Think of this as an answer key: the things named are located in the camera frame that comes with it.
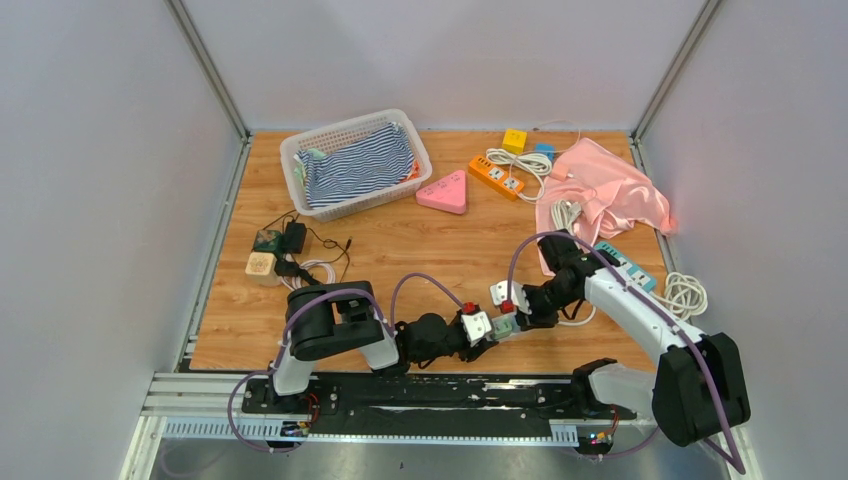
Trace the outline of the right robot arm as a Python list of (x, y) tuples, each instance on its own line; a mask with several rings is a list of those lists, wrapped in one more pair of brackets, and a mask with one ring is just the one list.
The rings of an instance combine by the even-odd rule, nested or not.
[[(522, 251), (549, 237), (572, 245), (563, 260), (549, 267), (553, 279), (540, 286), (514, 282)], [(653, 374), (615, 361), (597, 361), (586, 380), (571, 390), (571, 403), (584, 417), (596, 417), (621, 406), (652, 416), (674, 444), (686, 447), (703, 441), (718, 445), (721, 434), (727, 454), (737, 452), (733, 428), (751, 417), (739, 348), (725, 333), (707, 334), (676, 316), (626, 279), (617, 259), (564, 231), (533, 234), (514, 251), (508, 267), (506, 293), (500, 308), (514, 304), (527, 328), (537, 328), (564, 307), (585, 300), (619, 325), (653, 361)]]

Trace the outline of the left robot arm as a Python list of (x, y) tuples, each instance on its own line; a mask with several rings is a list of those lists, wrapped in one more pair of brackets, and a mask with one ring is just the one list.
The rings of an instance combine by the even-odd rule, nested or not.
[(442, 357), (473, 362), (512, 333), (509, 315), (493, 319), (474, 303), (462, 304), (451, 321), (427, 313), (392, 324), (368, 282), (302, 287), (287, 297), (267, 397), (283, 413), (298, 411), (315, 364), (348, 351), (359, 351), (374, 373), (403, 375), (412, 365), (425, 369)]

